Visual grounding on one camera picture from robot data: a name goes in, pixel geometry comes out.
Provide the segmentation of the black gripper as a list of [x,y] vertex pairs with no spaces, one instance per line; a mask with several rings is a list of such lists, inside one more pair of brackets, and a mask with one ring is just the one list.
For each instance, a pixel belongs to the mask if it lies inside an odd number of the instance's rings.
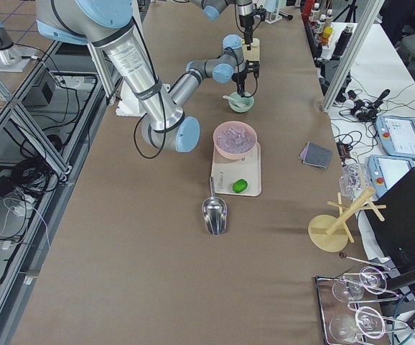
[[247,75],[252,73],[255,79],[259,78],[260,73],[260,62],[257,60],[246,60],[243,66],[240,66],[238,73],[234,73],[231,80],[237,83],[237,93],[240,97],[244,98],[245,95],[245,80]]
[[247,50],[251,50],[251,43],[253,42],[253,25],[255,23],[255,16],[259,16],[260,20],[265,20],[266,10],[256,5],[237,5],[239,16],[239,25],[243,28],[244,45]]

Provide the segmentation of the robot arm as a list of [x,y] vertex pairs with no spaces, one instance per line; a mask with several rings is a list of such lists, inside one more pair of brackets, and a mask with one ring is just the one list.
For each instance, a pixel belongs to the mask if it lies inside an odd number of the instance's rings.
[[245,59],[242,46],[251,44],[254,17],[265,11],[251,1],[234,4],[243,36],[226,36],[217,58],[188,63],[169,90],[154,69],[132,1],[37,1],[37,28],[51,40],[97,48],[107,56],[144,108],[144,141],[159,151],[190,152],[200,138],[200,124],[182,107],[202,81],[234,81],[238,94],[244,96],[247,75],[259,73],[258,61]]
[[251,50],[253,33],[257,28],[254,26],[255,18],[258,17],[259,22],[263,22],[266,19],[266,9],[263,6],[255,5],[249,0],[190,0],[190,3],[201,8],[210,21],[215,21],[228,6],[232,5],[236,11],[236,25],[243,34],[247,50]]

